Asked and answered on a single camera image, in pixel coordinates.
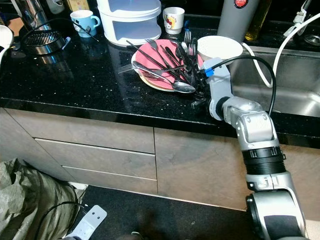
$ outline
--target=white plastic container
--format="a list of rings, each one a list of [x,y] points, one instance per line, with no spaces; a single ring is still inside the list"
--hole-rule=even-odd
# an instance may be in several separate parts
[[[159,0],[97,0],[105,37],[118,46],[145,44],[145,39],[158,39],[161,28],[157,16]]]

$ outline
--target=black cable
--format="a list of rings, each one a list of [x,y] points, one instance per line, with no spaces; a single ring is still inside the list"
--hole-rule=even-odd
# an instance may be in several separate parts
[[[87,32],[80,24],[78,24],[78,23],[76,23],[76,22],[74,22],[74,21],[72,21],[72,20],[70,20],[70,19],[68,19],[68,18],[57,17],[57,18],[51,19],[51,20],[49,20],[49,21],[46,21],[45,23],[43,23],[43,24],[35,27],[34,29],[28,31],[28,32],[21,38],[21,43],[22,43],[22,44],[25,44],[24,41],[25,41],[26,37],[28,37],[28,36],[29,36],[31,33],[33,33],[35,30],[37,30],[37,29],[41,28],[42,26],[47,25],[47,24],[49,24],[49,23],[51,23],[51,22],[53,22],[53,21],[57,21],[57,20],[60,20],[60,21],[63,20],[63,21],[68,21],[68,22],[73,23],[74,25],[78,26],[78,27],[81,28],[83,31],[85,31],[91,38],[93,38],[94,40],[96,40],[97,42],[99,42],[98,39],[96,39],[96,38],[95,38],[94,36],[92,36],[89,32]]]
[[[79,207],[81,207],[81,208],[83,208],[83,209],[85,208],[84,205],[82,205],[81,203],[75,202],[75,201],[63,201],[62,203],[59,203],[59,204],[57,204],[57,205],[55,205],[55,206],[50,207],[49,210],[46,211],[46,212],[43,214],[43,216],[41,217],[40,222],[39,222],[39,225],[38,225],[38,228],[36,229],[36,232],[35,232],[35,235],[34,235],[33,240],[37,240],[38,235],[39,235],[39,231],[40,231],[40,228],[41,228],[41,225],[42,225],[42,222],[44,221],[44,219],[45,219],[45,217],[48,215],[48,213],[50,213],[53,209],[55,209],[55,208],[57,208],[57,207],[59,207],[59,206],[61,206],[61,205],[65,205],[65,204],[73,204],[73,205],[77,205],[77,206],[79,206]]]
[[[251,55],[235,56],[235,57],[229,58],[227,60],[224,60],[224,61],[214,65],[213,67],[211,67],[211,69],[214,70],[215,68],[218,68],[218,67],[220,67],[220,66],[222,66],[222,65],[224,65],[226,63],[232,62],[232,61],[237,60],[237,59],[254,59],[254,60],[257,60],[257,61],[263,63],[266,66],[266,68],[269,70],[270,75],[271,75],[271,79],[272,79],[272,82],[273,82],[273,84],[272,84],[272,96],[271,96],[271,101],[270,101],[270,106],[269,106],[269,116],[271,116],[272,110],[274,109],[274,105],[275,105],[277,84],[276,84],[276,76],[275,76],[274,70],[272,69],[272,67],[270,66],[270,64],[266,60],[264,60],[261,57],[251,56]]]

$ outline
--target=white mug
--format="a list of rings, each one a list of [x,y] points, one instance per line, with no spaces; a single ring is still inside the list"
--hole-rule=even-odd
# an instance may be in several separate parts
[[[181,7],[167,7],[163,10],[165,31],[168,34],[179,34],[184,26],[185,10]]]

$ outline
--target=white bowl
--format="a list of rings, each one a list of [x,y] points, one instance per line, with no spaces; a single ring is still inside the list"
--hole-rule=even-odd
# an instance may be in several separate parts
[[[239,42],[225,36],[204,36],[198,40],[198,53],[203,61],[217,57],[226,60],[240,56],[243,51]]]

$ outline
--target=floor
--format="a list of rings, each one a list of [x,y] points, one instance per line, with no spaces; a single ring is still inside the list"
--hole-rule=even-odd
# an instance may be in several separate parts
[[[243,211],[95,186],[88,187],[82,203],[107,211],[91,240],[116,240],[132,231],[149,240],[257,239]],[[83,216],[80,212],[74,226]]]

